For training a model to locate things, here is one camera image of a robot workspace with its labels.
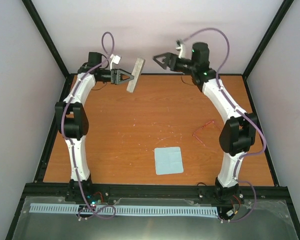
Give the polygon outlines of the grey glasses case green lining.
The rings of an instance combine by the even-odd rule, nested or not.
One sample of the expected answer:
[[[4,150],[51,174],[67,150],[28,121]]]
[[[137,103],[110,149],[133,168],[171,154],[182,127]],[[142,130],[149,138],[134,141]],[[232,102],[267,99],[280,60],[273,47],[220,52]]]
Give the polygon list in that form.
[[[136,59],[134,68],[133,68],[132,73],[131,73],[131,75],[133,76],[133,79],[128,82],[128,85],[127,85],[127,88],[126,88],[127,92],[129,92],[129,93],[134,92],[134,90],[136,88],[136,85],[138,83],[138,79],[142,74],[145,62],[146,62],[146,60],[141,58],[141,57],[138,57]]]

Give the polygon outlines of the light blue cleaning cloth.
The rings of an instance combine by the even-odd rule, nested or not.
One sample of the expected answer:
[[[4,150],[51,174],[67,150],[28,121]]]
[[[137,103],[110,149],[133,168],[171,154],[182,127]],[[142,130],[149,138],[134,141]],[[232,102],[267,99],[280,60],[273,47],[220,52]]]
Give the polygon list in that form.
[[[179,146],[155,148],[154,162],[155,172],[159,176],[184,172],[182,152]]]

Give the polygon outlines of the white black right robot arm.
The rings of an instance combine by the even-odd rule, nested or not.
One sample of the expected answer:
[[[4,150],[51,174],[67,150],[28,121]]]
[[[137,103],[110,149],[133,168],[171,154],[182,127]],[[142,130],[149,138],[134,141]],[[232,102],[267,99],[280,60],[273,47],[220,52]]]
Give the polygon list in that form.
[[[225,202],[239,192],[239,171],[245,154],[255,143],[257,117],[236,103],[217,72],[210,67],[207,43],[194,43],[191,58],[185,57],[185,45],[180,41],[177,44],[178,54],[166,52],[152,59],[164,70],[190,75],[193,84],[208,97],[220,114],[224,122],[219,136],[223,160],[215,179],[214,196],[219,202]]]

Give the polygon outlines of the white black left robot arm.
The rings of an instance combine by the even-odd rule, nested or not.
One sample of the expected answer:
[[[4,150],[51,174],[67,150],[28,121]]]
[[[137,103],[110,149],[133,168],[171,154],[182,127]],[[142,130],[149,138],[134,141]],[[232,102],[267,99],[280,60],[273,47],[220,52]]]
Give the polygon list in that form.
[[[55,119],[58,131],[67,145],[71,164],[69,188],[76,191],[82,201],[93,198],[91,173],[87,163],[86,135],[89,131],[89,120],[84,108],[85,102],[97,82],[119,85],[135,77],[121,69],[113,68],[119,64],[120,55],[105,55],[90,52],[87,62],[77,70],[77,79],[64,100],[55,104]]]

